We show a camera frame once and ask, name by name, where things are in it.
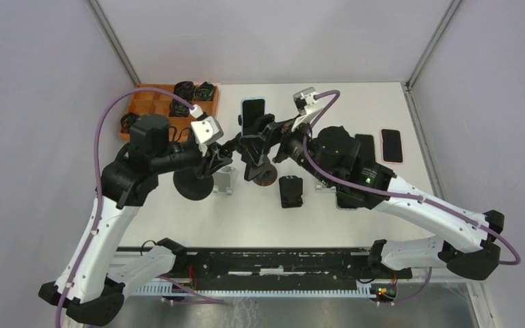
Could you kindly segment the silver edge smartphone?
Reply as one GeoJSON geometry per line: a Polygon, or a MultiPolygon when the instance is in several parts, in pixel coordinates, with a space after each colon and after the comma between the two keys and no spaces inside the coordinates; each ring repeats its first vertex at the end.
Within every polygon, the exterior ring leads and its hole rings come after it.
{"type": "Polygon", "coordinates": [[[354,206],[353,204],[350,204],[339,198],[336,199],[336,208],[338,210],[357,210],[358,209],[357,206],[354,206]]]}

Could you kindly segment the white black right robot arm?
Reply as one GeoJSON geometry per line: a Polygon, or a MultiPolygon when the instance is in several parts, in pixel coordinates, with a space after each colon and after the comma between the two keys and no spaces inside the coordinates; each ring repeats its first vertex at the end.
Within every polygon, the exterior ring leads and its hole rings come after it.
{"type": "Polygon", "coordinates": [[[292,159],[335,189],[340,207],[376,210],[432,233],[412,241],[375,241],[367,261],[373,277],[426,267],[482,281],[502,263],[496,244],[504,225],[502,213],[474,213],[421,191],[375,160],[371,136],[352,136],[341,126],[329,126],[310,138],[307,124],[296,129],[292,125],[278,125],[280,147],[274,162],[292,159]]]}

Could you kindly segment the pink case smartphone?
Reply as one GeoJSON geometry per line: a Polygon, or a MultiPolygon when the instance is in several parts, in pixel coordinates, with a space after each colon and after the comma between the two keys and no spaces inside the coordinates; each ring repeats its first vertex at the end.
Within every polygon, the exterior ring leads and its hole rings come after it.
{"type": "Polygon", "coordinates": [[[403,163],[401,133],[398,130],[381,130],[382,160],[387,163],[403,163]]]}

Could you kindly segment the black round tall stand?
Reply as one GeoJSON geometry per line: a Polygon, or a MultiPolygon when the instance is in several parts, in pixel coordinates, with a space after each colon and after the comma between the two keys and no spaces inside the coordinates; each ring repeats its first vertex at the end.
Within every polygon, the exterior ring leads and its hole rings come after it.
{"type": "MultiPolygon", "coordinates": [[[[234,152],[241,153],[241,150],[239,150],[238,135],[226,142],[230,142],[231,145],[234,146],[234,152]]],[[[202,159],[203,157],[199,156],[198,164],[191,164],[189,167],[185,167],[174,172],[174,186],[176,190],[188,200],[200,201],[207,198],[213,192],[213,175],[205,179],[198,179],[196,177],[195,168],[200,164],[202,159]]]]}

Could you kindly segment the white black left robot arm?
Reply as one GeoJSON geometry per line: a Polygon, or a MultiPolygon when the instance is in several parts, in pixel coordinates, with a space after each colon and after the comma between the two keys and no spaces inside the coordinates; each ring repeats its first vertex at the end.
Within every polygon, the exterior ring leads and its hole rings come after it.
{"type": "Polygon", "coordinates": [[[92,216],[65,271],[41,286],[39,296],[73,321],[104,326],[125,300],[150,280],[167,274],[182,277],[187,259],[163,245],[118,271],[109,266],[126,229],[157,188],[159,176],[173,173],[176,190],[188,200],[208,197],[213,174],[228,164],[221,155],[223,130],[212,116],[191,123],[183,143],[170,137],[171,124],[159,114],[139,117],[129,127],[129,142],[116,159],[96,172],[92,216]]]}

